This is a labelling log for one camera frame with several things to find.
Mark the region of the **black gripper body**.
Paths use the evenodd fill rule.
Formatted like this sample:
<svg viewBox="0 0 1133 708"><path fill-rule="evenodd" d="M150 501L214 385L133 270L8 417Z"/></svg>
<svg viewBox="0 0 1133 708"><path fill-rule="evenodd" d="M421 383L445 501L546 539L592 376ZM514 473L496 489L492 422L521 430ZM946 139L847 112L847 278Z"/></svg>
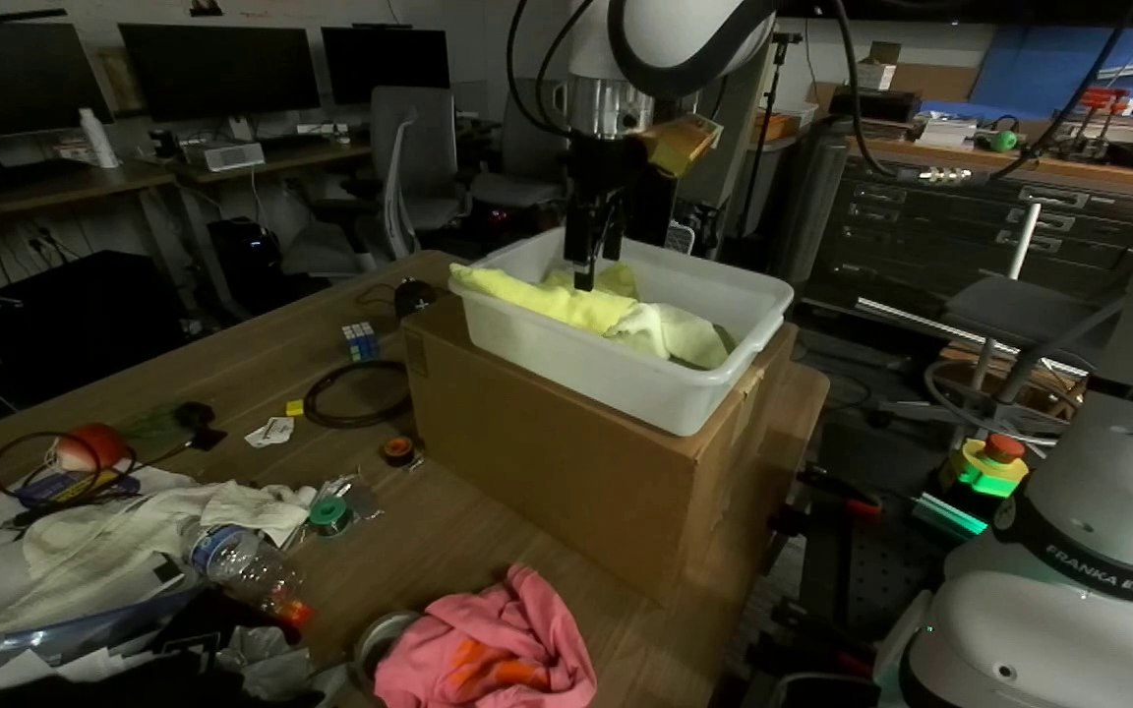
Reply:
<svg viewBox="0 0 1133 708"><path fill-rule="evenodd" d="M565 238L598 242L602 211L622 207L622 233L660 242L672 211L678 181L648 162L643 139L592 139L573 133L565 166Z"/></svg>

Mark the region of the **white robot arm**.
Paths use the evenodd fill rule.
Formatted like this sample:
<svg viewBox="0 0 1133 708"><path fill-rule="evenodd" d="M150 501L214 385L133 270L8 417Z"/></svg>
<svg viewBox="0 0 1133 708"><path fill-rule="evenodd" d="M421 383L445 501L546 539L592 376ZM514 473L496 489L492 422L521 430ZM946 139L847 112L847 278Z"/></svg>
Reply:
<svg viewBox="0 0 1133 708"><path fill-rule="evenodd" d="M1086 396L946 560L887 683L904 708L1133 708L1133 278Z"/></svg>

